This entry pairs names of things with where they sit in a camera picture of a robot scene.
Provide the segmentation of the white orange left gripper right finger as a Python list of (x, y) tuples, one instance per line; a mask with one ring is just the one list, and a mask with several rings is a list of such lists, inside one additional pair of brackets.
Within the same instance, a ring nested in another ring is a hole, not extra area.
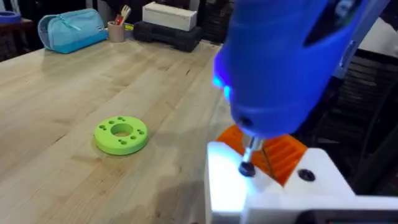
[(320, 148), (307, 147), (290, 135), (264, 143), (273, 176), (293, 194), (354, 196), (329, 155)]

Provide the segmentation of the white orange left gripper left finger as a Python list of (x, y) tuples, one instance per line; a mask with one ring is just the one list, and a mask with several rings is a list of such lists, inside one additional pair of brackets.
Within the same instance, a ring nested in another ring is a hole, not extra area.
[(246, 197), (280, 194), (282, 186), (267, 174), (263, 151), (254, 152), (255, 176), (239, 171), (247, 138), (235, 125), (209, 142), (205, 166), (205, 220), (207, 223), (239, 223)]

